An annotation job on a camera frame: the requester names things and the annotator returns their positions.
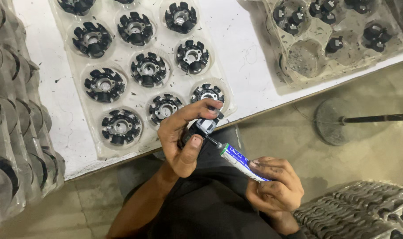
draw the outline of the right hand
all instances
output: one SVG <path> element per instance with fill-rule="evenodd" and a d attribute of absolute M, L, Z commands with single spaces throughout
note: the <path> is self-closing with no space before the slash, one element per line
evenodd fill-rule
<path fill-rule="evenodd" d="M 198 118 L 213 120 L 218 116 L 215 111 L 209 110 L 208 106 L 220 109 L 223 103 L 212 99 L 203 99 L 184 106 L 160 123 L 157 135 L 162 144 L 163 152 L 173 171 L 180 177 L 190 176 L 196 168 L 203 138 L 198 134 L 193 135 L 183 149 L 178 147 L 178 143 L 187 131 L 188 122 Z"/>
<path fill-rule="evenodd" d="M 299 208 L 304 189 L 287 160 L 261 157 L 252 160 L 249 168 L 260 177 L 273 180 L 249 179 L 246 197 L 255 208 L 273 218 Z"/>

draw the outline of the metal pole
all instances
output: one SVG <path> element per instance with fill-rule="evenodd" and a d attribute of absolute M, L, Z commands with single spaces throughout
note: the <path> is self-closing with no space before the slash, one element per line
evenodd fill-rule
<path fill-rule="evenodd" d="M 403 114 L 387 114 L 378 116 L 355 117 L 339 119 L 341 123 L 372 123 L 372 122 L 386 122 L 386 121 L 403 121 Z"/>

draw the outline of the blue label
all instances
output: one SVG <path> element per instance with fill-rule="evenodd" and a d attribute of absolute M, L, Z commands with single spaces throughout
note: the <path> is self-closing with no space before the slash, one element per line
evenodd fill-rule
<path fill-rule="evenodd" d="M 254 173 L 252 170 L 250 170 L 249 166 L 247 165 L 248 161 L 245 156 L 243 156 L 240 152 L 238 152 L 235 148 L 233 148 L 231 145 L 228 145 L 228 147 L 225 149 L 225 151 L 231 155 L 234 159 L 239 161 L 243 166 L 245 166 L 250 172 L 252 172 L 254 175 L 260 177 L 264 181 L 270 181 L 269 179 L 265 179 L 256 173 Z"/>

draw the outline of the stack of metal laminations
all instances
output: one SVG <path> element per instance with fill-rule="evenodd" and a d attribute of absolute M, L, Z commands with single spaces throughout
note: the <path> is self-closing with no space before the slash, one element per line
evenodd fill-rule
<path fill-rule="evenodd" d="M 402 239 L 403 187 L 383 182 L 356 182 L 294 216 L 309 238 Z"/>
<path fill-rule="evenodd" d="M 64 183 L 65 163 L 52 147 L 23 23 L 0 0 L 0 224 Z"/>

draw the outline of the fingernail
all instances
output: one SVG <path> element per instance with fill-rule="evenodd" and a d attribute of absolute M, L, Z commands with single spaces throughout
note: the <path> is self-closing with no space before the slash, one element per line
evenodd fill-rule
<path fill-rule="evenodd" d="M 253 161 L 250 161 L 250 163 L 249 163 L 252 167 L 257 167 L 258 165 L 254 162 L 254 160 Z"/>
<path fill-rule="evenodd" d="M 202 140 L 199 137 L 193 137 L 191 140 L 191 146 L 198 148 L 202 144 Z"/>

